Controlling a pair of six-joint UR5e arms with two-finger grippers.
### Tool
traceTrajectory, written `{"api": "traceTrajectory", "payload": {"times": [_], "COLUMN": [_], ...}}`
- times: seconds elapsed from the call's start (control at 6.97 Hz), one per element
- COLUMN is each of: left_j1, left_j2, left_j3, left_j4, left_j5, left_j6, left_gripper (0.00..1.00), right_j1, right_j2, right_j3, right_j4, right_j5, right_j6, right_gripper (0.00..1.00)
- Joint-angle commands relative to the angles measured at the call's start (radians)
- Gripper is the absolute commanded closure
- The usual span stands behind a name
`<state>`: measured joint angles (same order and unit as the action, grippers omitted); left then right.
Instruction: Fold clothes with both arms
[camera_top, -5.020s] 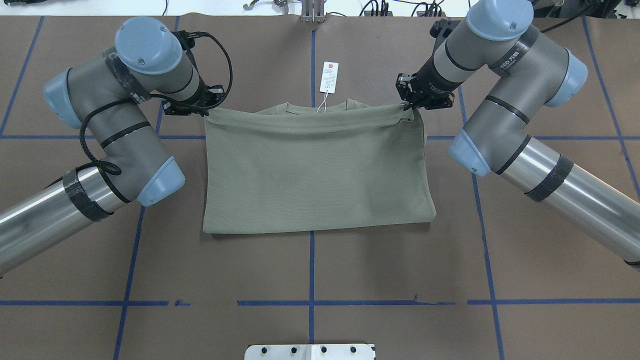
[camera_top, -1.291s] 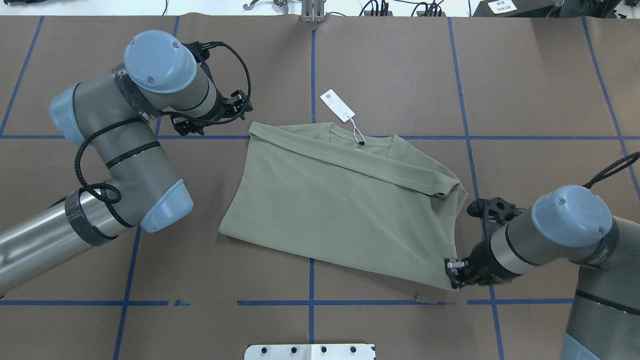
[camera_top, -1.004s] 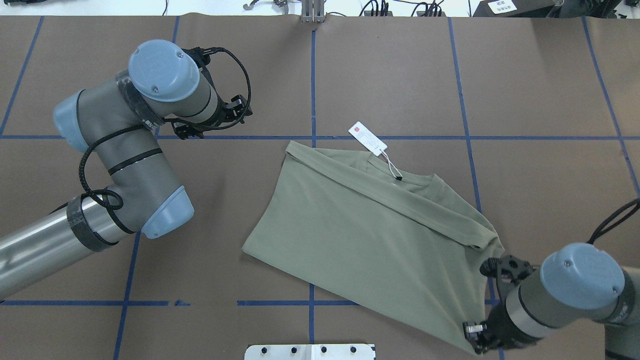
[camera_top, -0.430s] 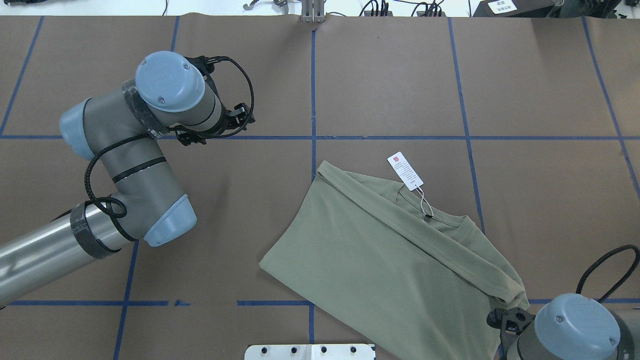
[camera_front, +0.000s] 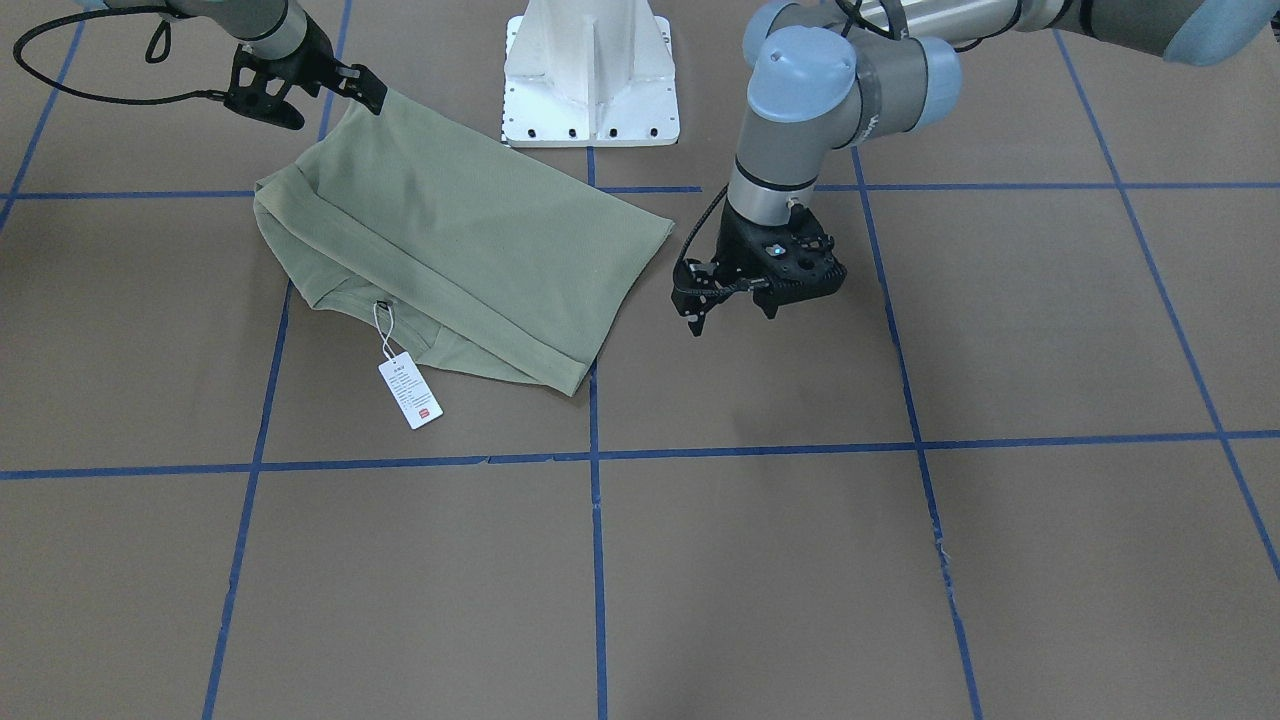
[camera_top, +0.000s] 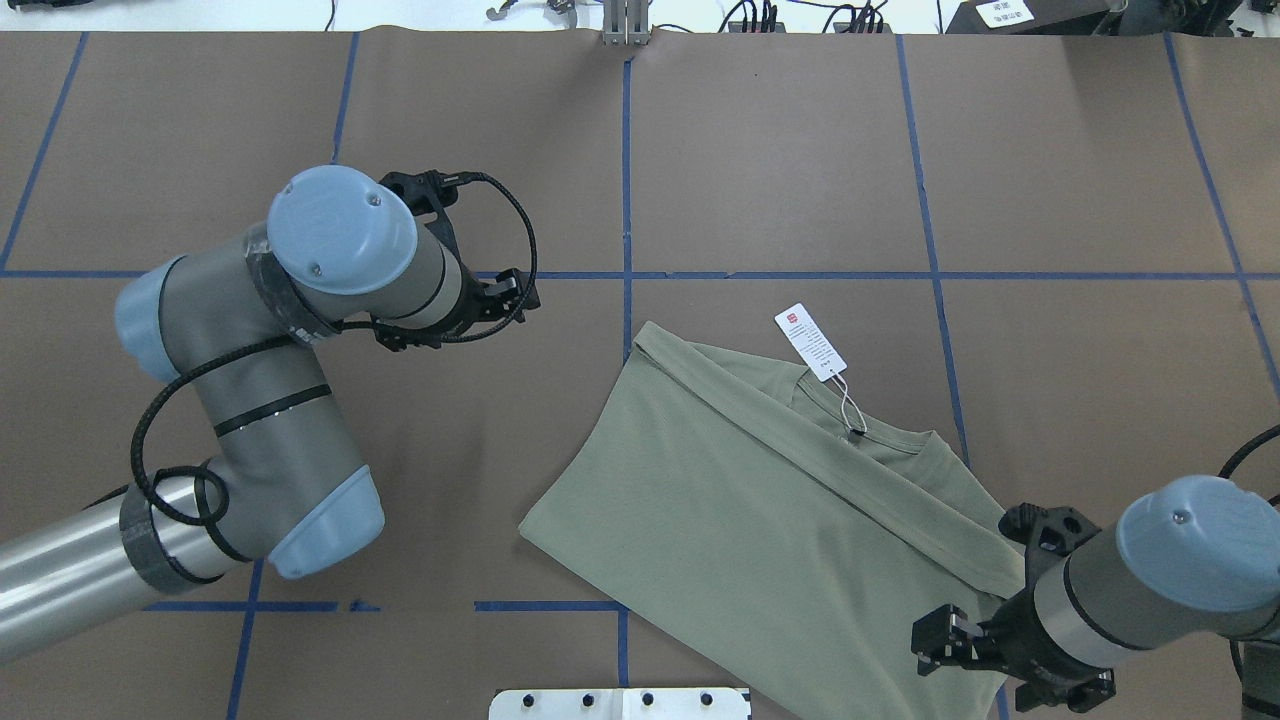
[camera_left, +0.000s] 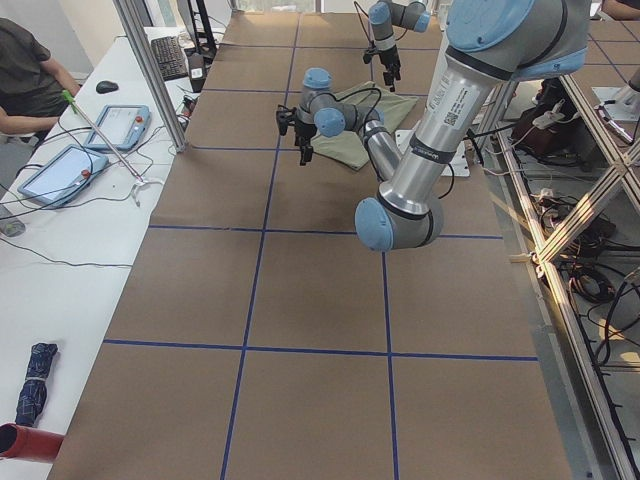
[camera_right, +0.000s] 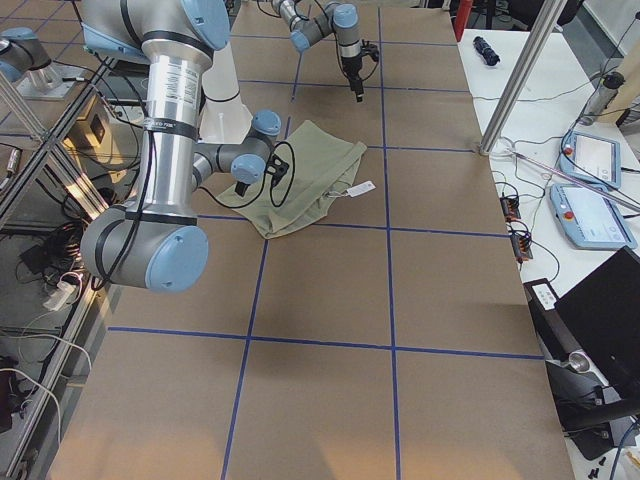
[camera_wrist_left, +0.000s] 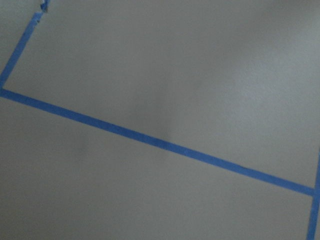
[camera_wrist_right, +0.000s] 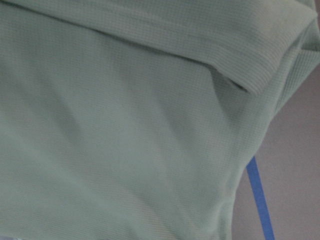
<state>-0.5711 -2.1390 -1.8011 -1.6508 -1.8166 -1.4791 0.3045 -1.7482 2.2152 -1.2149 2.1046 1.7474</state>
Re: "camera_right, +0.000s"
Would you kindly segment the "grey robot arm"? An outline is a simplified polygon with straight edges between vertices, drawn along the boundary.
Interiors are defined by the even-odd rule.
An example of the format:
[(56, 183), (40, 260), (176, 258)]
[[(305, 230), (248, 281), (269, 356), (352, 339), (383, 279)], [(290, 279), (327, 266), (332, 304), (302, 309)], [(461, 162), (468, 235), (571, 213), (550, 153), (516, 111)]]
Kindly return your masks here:
[(356, 102), (364, 99), (364, 82), (377, 68), (378, 46), (360, 34), (358, 9), (354, 4), (330, 1), (317, 3), (320, 13), (315, 17), (298, 11), (299, 1), (270, 1), (274, 13), (289, 28), (290, 40), (299, 53), (304, 53), (321, 40), (334, 36), (338, 66), (349, 83)]
[(82, 259), (102, 284), (184, 291), (209, 253), (192, 193), (218, 172), (233, 176), (238, 193), (262, 180), (273, 167), (280, 118), (261, 110), (240, 129), (223, 121), (226, 141), (212, 140), (212, 76), (234, 69), (223, 2), (87, 1), (81, 11), (90, 50), (149, 67), (136, 189), (88, 226)]

